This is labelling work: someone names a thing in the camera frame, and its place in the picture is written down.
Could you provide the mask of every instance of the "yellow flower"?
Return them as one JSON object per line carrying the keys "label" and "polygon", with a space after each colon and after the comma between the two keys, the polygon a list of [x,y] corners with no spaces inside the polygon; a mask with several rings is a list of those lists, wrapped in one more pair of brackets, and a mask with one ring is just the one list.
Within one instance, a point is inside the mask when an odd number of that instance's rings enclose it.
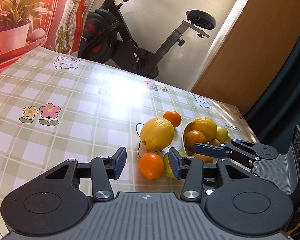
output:
{"label": "yellow flower", "polygon": [[34,118],[34,115],[38,113],[38,110],[35,109],[34,106],[31,107],[25,107],[25,109],[23,109],[24,113],[23,113],[23,117],[29,117],[30,119]]}
{"label": "yellow flower", "polygon": [[159,87],[161,90],[167,90],[167,88],[164,87],[163,85],[158,85],[158,87]]}

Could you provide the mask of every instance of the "crosshair logo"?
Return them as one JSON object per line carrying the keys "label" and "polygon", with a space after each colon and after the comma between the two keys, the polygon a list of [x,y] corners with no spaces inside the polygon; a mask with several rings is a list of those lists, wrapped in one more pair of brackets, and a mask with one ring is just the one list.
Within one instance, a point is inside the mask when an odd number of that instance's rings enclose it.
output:
{"label": "crosshair logo", "polygon": [[149,199],[149,198],[151,198],[151,196],[150,195],[143,195],[142,198]]}

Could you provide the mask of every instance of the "green and white plaid pattern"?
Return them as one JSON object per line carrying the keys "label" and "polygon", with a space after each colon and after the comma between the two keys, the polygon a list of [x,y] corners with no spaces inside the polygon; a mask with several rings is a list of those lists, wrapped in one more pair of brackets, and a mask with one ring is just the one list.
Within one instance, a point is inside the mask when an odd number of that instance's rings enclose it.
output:
{"label": "green and white plaid pattern", "polygon": [[[144,77],[87,60],[76,62],[75,70],[56,69],[60,55],[39,47],[0,75],[0,204],[9,192],[66,159],[89,162],[113,155],[120,146],[127,148],[128,156],[120,179],[111,181],[114,194],[171,190],[179,194],[183,181],[166,176],[149,181],[138,170],[136,125],[162,117],[167,110],[182,116],[170,145],[177,149],[184,127],[203,115],[227,127],[231,138],[257,140],[235,106],[205,98],[212,109],[202,108],[196,95],[187,91],[152,81],[154,90]],[[39,122],[43,119],[39,109],[47,103],[61,108],[55,126]],[[31,106],[38,114],[31,123],[21,122],[24,108]],[[90,180],[82,179],[80,189],[91,195]],[[7,232],[1,216],[0,232]]]}

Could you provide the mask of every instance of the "bike seat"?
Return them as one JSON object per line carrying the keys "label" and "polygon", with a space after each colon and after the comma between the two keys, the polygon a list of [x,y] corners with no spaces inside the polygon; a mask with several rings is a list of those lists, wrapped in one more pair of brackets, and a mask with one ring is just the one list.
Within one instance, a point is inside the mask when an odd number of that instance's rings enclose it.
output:
{"label": "bike seat", "polygon": [[213,30],[216,26],[216,19],[210,14],[200,10],[188,10],[186,12],[187,20],[194,25],[206,30]]}

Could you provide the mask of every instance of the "dark curtain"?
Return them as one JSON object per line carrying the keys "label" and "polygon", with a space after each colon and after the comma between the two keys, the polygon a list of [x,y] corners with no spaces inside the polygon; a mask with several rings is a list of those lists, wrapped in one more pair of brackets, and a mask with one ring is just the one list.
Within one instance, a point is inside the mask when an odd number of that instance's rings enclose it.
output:
{"label": "dark curtain", "polygon": [[261,143],[273,146],[280,153],[288,151],[294,127],[300,124],[300,36],[281,70],[245,119]]}

